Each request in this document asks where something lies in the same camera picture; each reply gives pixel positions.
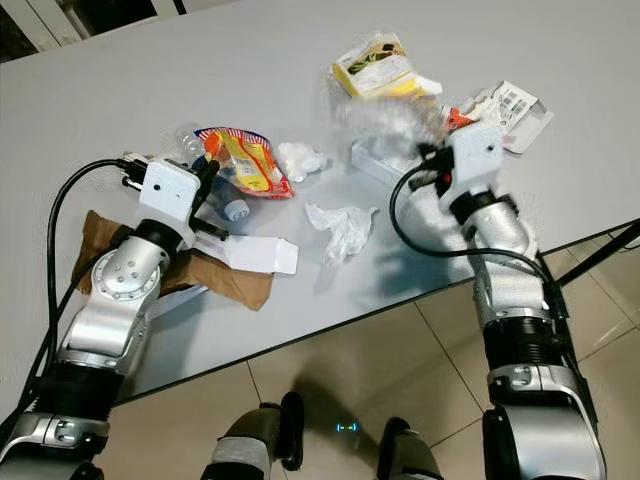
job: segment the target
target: snack bag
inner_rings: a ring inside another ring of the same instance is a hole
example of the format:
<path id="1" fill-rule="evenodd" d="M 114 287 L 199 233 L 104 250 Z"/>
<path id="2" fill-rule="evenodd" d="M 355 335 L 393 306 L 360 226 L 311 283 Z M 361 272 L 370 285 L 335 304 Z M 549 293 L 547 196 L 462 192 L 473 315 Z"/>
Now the snack bag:
<path id="1" fill-rule="evenodd" d="M 207 152 L 199 162 L 216 160 L 219 174 L 248 195 L 266 198 L 291 198 L 293 191 L 280 172 L 269 140 L 257 133 L 237 128 L 214 127 L 196 130 Z"/>
<path id="2" fill-rule="evenodd" d="M 418 75 L 395 33 L 376 33 L 336 60 L 334 77 L 352 97 L 431 96 L 442 85 Z"/>

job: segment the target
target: brown paper bag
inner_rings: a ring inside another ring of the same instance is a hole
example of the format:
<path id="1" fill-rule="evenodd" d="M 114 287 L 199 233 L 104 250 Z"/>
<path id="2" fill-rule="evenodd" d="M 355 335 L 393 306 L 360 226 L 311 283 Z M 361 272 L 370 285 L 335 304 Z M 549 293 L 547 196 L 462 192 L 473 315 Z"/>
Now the brown paper bag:
<path id="1" fill-rule="evenodd" d="M 93 210 L 84 222 L 82 247 L 74 267 L 74 276 L 80 267 L 94 256 L 109 248 L 113 235 L 121 227 L 119 223 L 101 217 Z M 233 270 L 221 261 L 197 250 L 180 252 L 162 277 L 160 296 L 192 285 L 203 284 L 209 290 L 237 300 L 251 310 L 259 310 L 271 293 L 272 273 Z M 87 273 L 78 289 L 91 291 L 91 276 Z"/>

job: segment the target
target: crumpled tissue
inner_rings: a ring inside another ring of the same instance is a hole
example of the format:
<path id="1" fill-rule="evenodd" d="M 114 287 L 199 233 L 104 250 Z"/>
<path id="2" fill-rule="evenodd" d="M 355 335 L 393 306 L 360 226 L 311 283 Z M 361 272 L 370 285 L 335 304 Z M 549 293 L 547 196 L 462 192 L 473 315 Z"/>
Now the crumpled tissue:
<path id="1" fill-rule="evenodd" d="M 287 178 L 296 183 L 327 166 L 326 157 L 306 143 L 281 143 L 276 149 L 276 159 Z"/>
<path id="2" fill-rule="evenodd" d="M 372 216 L 378 211 L 372 207 L 344 207 L 323 210 L 313 203 L 306 203 L 305 210 L 313 228 L 318 231 L 331 230 L 331 241 L 324 252 L 324 265 L 342 263 L 347 255 L 360 253 L 371 233 Z"/>

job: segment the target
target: bottle cap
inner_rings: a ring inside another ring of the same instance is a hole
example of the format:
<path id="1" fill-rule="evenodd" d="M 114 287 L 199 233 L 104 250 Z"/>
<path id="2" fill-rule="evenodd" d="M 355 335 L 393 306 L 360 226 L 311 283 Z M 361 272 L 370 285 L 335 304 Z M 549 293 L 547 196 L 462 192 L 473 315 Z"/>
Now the bottle cap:
<path id="1" fill-rule="evenodd" d="M 235 222 L 249 215 L 249 205 L 242 199 L 234 200 L 224 207 L 224 214 Z"/>

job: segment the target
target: crumpled paper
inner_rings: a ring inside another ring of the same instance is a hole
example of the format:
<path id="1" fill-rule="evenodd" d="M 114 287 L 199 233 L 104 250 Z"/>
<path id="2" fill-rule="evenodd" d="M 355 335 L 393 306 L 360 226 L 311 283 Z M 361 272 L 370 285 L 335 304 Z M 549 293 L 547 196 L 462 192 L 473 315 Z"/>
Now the crumpled paper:
<path id="1" fill-rule="evenodd" d="M 378 209 L 344 207 L 323 210 L 313 203 L 306 203 L 305 211 L 313 228 L 318 231 L 331 230 L 331 240 L 322 263 L 332 266 L 342 263 L 347 255 L 362 251 L 371 233 L 372 216 Z"/>
<path id="2" fill-rule="evenodd" d="M 327 166 L 326 157 L 306 143 L 281 143 L 276 149 L 276 159 L 287 178 L 296 183 Z"/>
<path id="3" fill-rule="evenodd" d="M 82 247 L 73 275 L 80 266 L 109 247 L 120 224 L 89 211 L 84 223 Z M 162 277 L 160 296 L 192 285 L 206 285 L 210 290 L 236 300 L 251 310 L 260 310 L 269 299 L 273 274 L 234 270 L 215 258 L 188 250 L 180 252 Z M 78 284 L 83 293 L 91 291 L 91 274 Z"/>

